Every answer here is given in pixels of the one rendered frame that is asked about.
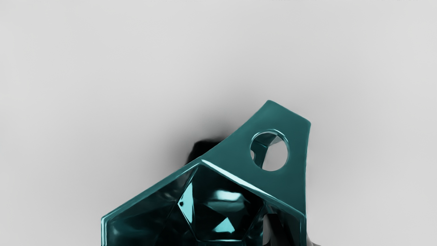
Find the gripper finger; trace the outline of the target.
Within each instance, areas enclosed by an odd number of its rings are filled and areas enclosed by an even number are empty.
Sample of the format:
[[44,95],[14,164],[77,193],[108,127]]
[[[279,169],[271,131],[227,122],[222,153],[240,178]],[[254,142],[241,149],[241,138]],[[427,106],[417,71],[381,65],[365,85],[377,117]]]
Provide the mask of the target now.
[[286,246],[286,236],[277,214],[264,216],[264,246]]

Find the teal faceted mug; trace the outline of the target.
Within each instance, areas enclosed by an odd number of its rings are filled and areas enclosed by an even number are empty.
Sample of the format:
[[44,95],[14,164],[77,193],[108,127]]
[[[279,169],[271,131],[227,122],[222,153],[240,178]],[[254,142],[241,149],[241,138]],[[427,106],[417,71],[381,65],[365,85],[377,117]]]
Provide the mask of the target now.
[[101,246],[264,246],[277,214],[288,246],[308,246],[310,122],[267,101],[214,148],[101,219]]

